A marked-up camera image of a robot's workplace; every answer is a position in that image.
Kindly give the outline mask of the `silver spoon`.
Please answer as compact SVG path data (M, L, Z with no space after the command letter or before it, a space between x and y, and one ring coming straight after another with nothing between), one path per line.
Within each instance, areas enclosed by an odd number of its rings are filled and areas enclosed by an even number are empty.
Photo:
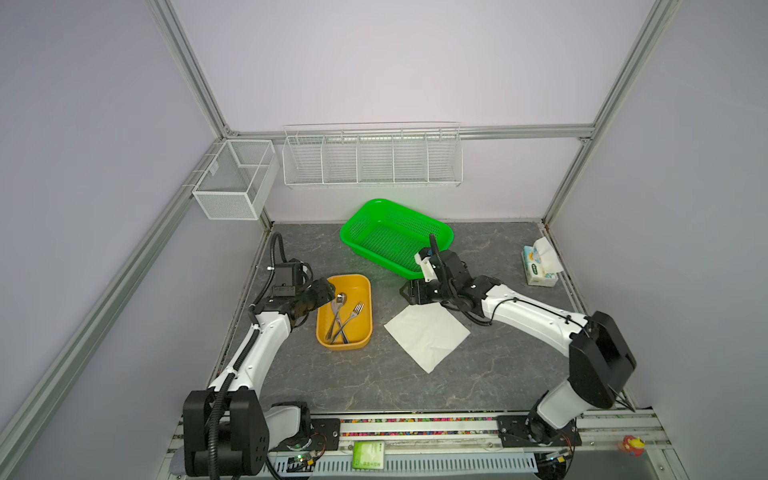
M331 343L335 326L337 324L337 321L339 320L339 312L340 309L345 305L347 300L347 295L344 292L340 292L336 295L335 299L331 302L331 311L333 313L333 318L331 320L330 327L325 335L325 341L327 343Z

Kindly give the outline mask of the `silver fork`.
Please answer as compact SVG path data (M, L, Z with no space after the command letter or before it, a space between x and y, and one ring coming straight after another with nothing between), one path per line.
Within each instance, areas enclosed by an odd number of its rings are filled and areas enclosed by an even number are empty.
M362 311L364 310L364 307L365 307L364 302L358 302L356 304L356 306L350 313L349 317L343 323L340 324L338 331L331 337L331 341L330 341L331 344L333 344L339 336L342 337L342 341L344 343L349 342L349 340L346 337L345 329L350 322L355 320L362 313Z

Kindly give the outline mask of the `white paper napkin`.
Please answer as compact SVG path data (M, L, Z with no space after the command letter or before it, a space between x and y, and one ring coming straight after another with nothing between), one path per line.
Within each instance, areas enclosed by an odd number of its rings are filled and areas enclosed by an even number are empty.
M384 327L428 374L470 335L470 331L439 303L409 305Z

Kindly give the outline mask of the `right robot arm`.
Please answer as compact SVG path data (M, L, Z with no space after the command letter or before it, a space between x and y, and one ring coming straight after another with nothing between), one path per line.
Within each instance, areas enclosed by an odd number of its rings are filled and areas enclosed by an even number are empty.
M568 376L529 411L524 436L537 445L559 438L581 414L624 404L621 392L637 362L614 319L558 309L529 298L499 279L470 274L451 250L424 247L414 254L421 270L401 288L411 305L439 303L489 327L502 323L554 348L568 359Z

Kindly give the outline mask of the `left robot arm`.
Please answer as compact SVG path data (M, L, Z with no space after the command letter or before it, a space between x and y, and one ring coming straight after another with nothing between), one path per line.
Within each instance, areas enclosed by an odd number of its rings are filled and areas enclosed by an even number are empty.
M311 445L313 429L304 401L264 408L261 391L275 357L309 315L336 297L334 286L312 268L288 258L282 235L269 239L269 275L247 308L248 332L229 363L183 404L183 473L220 479L259 474L272 466L269 451Z

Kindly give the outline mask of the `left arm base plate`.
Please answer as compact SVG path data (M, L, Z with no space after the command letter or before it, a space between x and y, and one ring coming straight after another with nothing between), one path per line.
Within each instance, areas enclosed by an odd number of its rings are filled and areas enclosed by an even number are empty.
M312 417L308 430L300 431L296 438L286 439L277 450L288 451L337 451L341 440L339 418Z

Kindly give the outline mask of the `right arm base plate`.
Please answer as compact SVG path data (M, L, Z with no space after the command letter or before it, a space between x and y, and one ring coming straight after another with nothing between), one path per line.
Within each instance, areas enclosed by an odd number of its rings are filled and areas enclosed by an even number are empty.
M576 420L555 429L545 421L523 414L496 417L498 436L502 446L514 447L577 447L582 445Z

